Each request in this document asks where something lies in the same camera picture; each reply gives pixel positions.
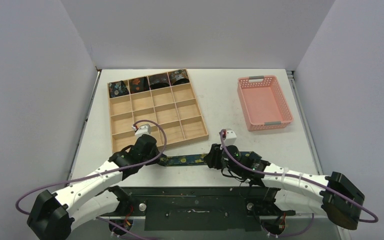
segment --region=tabletop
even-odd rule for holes
[[[86,176],[112,155],[107,83],[172,71],[172,69],[103,69],[75,158],[72,178]],[[188,69],[209,138],[167,149],[167,156],[204,154],[219,144],[221,129],[232,129],[240,151],[254,151],[266,161],[307,174],[317,174],[305,129],[285,69]],[[238,78],[274,75],[294,121],[286,128],[248,131],[239,96]],[[142,167],[120,182],[124,187],[237,187],[239,182],[206,165]]]

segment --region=pink basket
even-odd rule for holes
[[[239,78],[237,94],[248,131],[282,129],[294,120],[273,75]]]

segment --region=round metal bolt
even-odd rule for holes
[[[246,209],[248,209],[249,211],[251,211],[254,207],[254,203],[250,202],[246,205]]]
[[[141,212],[145,211],[147,209],[147,205],[145,203],[141,203],[139,204],[139,210]]]

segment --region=wooden frame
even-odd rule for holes
[[[110,98],[109,90],[107,90],[113,153],[135,143],[136,138],[132,125],[135,121],[144,119],[152,120],[161,125],[167,136],[168,148],[208,139],[207,127],[188,71],[182,70],[186,72],[189,83],[179,85],[171,85],[170,83],[170,86],[167,87],[112,98]],[[170,73],[173,72],[158,74],[167,74],[167,77],[170,78]],[[149,76],[140,76],[139,78],[143,77],[149,81]],[[127,89],[130,89],[130,80],[123,80]],[[156,126],[150,125],[152,126],[151,135],[157,140],[157,146],[161,147],[164,142],[163,134]]]

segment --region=white wall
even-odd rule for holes
[[[353,239],[384,239],[384,1],[336,0],[295,77],[325,174],[344,173],[379,216]]]
[[[95,78],[59,0],[0,0],[0,240],[37,239],[15,201],[67,179]]]
[[[62,0],[98,68],[295,69],[334,0]]]

